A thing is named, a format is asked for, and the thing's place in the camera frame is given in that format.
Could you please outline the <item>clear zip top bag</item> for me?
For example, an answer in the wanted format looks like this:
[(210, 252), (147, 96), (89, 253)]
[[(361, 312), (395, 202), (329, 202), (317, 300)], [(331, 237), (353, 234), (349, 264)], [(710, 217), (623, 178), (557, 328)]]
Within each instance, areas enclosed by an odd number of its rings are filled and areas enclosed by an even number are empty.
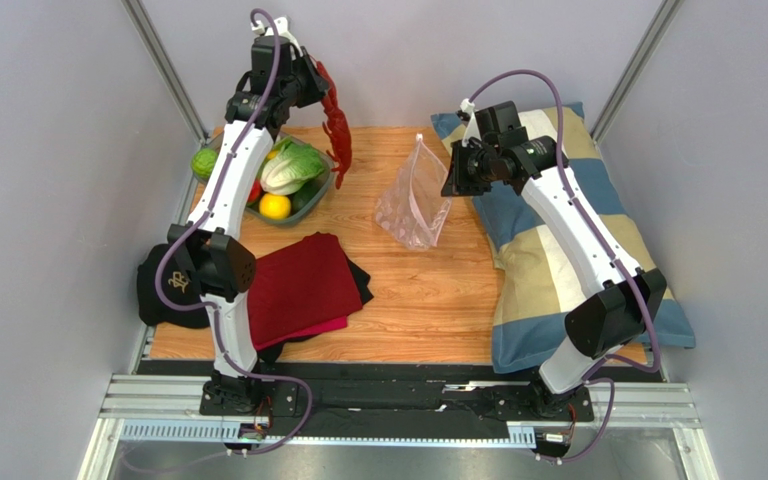
[(436, 247), (452, 205), (450, 197), (441, 195), (447, 174), (418, 133), (395, 180), (378, 198), (373, 220), (408, 249)]

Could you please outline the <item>red toy lobster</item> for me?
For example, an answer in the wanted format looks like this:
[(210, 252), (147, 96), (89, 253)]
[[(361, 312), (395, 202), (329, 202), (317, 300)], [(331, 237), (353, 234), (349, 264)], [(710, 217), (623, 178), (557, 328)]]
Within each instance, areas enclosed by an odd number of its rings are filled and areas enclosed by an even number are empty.
[(321, 105), (326, 116), (322, 123), (323, 132), (329, 138), (331, 149), (326, 154), (334, 162), (331, 169), (336, 174), (334, 187), (339, 190), (342, 187), (345, 175), (349, 171), (353, 161), (353, 144), (350, 127), (344, 111), (339, 106), (336, 84), (328, 73), (325, 65), (316, 60), (314, 62), (317, 72), (328, 82), (329, 89), (321, 100)]

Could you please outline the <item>green custard apple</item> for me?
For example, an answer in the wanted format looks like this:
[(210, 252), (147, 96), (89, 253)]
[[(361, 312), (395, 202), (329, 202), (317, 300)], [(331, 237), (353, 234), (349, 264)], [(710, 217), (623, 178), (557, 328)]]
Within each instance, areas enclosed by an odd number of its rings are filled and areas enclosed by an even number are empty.
[(210, 148), (198, 150), (190, 161), (194, 176), (201, 182), (208, 182), (218, 161), (219, 153)]

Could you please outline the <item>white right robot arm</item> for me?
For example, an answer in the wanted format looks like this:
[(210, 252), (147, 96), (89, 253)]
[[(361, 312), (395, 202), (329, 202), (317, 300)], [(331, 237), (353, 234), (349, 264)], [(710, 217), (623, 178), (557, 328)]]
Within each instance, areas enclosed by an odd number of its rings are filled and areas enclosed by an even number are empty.
[(601, 361), (643, 334), (652, 336), (666, 290), (656, 268), (644, 269), (616, 240), (586, 198), (567, 156), (565, 116), (537, 136), (507, 101), (478, 108), (461, 101), (465, 127), (451, 144), (444, 196), (481, 196), (493, 183), (509, 186), (548, 227), (585, 299), (564, 319), (565, 337), (539, 368), (544, 392), (561, 396), (588, 382)]

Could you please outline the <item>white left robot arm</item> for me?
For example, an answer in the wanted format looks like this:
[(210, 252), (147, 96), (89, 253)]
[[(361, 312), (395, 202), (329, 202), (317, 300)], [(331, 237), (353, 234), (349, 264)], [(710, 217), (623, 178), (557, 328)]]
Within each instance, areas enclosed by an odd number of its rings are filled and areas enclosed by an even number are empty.
[(205, 390), (248, 401), (259, 396), (261, 377), (247, 307), (256, 259), (240, 242), (242, 217), (291, 108), (316, 104), (329, 89), (306, 49), (288, 34), (257, 37), (251, 60), (227, 102), (223, 143), (201, 201), (186, 224), (168, 232), (169, 251), (210, 317), (216, 358)]

